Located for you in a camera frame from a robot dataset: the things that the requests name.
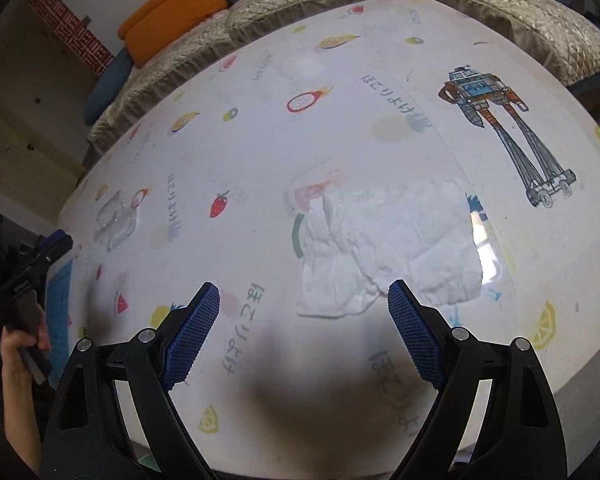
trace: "table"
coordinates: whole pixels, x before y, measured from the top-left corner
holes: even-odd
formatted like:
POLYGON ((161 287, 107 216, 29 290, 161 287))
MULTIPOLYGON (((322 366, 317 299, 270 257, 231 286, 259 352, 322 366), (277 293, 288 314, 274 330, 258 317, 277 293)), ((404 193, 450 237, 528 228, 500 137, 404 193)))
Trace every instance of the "table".
POLYGON ((528 55, 432 0, 368 0, 277 30, 133 126, 61 213, 74 249, 52 273, 73 261, 68 343, 127 340, 211 281, 221 313, 171 393, 210 466, 298 479, 393 470, 435 391, 386 300, 342 319, 296 315, 306 197, 449 179, 466 189, 483 284, 441 312, 483 340, 528 337, 557 391, 600 348, 600 129, 528 55), (489 91, 506 99, 488 112, 462 100, 489 91), (117 192, 136 227, 107 251, 94 234, 117 192))

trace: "human hand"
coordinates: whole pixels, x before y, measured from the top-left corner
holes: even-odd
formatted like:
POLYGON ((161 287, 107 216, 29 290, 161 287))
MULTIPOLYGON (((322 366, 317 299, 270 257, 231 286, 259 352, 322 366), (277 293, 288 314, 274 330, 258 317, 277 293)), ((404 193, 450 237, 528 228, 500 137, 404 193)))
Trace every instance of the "human hand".
POLYGON ((0 356, 2 357, 2 375, 9 374, 29 381, 32 379, 29 369, 22 361, 18 348, 37 345, 43 352, 51 350, 49 330, 45 322, 45 313, 42 307, 38 308, 38 330, 36 335, 31 335, 22 330, 7 330, 2 328, 0 337, 0 356))

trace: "green curved line print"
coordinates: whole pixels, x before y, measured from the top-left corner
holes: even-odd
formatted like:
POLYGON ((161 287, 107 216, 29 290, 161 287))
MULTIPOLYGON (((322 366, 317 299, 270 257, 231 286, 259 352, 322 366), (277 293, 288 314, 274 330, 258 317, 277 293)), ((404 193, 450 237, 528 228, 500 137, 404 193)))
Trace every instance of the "green curved line print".
POLYGON ((302 252, 302 247, 300 246, 300 224, 304 219, 304 215, 302 213, 298 213, 296 219, 294 220, 294 228, 291 231, 291 241, 294 245, 294 252, 296 253, 296 257, 298 260, 304 256, 302 252))

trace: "folded white cloth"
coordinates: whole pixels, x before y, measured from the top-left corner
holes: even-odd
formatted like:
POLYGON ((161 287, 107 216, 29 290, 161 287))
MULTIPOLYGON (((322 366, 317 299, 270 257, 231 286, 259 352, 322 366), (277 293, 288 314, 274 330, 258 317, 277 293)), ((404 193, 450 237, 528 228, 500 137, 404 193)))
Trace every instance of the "folded white cloth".
POLYGON ((304 230, 300 316, 360 314, 403 279, 421 303, 480 295, 482 267, 458 182, 327 188, 304 230))

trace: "robot sticker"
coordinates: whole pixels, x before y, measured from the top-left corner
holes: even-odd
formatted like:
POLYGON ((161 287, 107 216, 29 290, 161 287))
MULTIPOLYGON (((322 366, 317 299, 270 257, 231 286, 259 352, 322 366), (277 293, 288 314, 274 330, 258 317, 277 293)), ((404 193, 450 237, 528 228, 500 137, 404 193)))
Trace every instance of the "robot sticker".
POLYGON ((449 73, 449 81, 445 82, 438 96, 458 105, 467 120, 475 126, 483 128, 482 118, 486 119, 507 149, 532 206, 542 203, 544 207, 551 207, 554 204, 552 195, 558 191, 565 197, 571 196, 571 184, 576 181, 575 173, 563 170, 549 149, 523 121, 512 104, 522 112, 528 111, 529 107, 500 78, 493 74, 481 74, 469 66, 461 66, 449 73), (490 112, 489 101, 502 106, 516 122, 534 152, 543 176, 490 112))

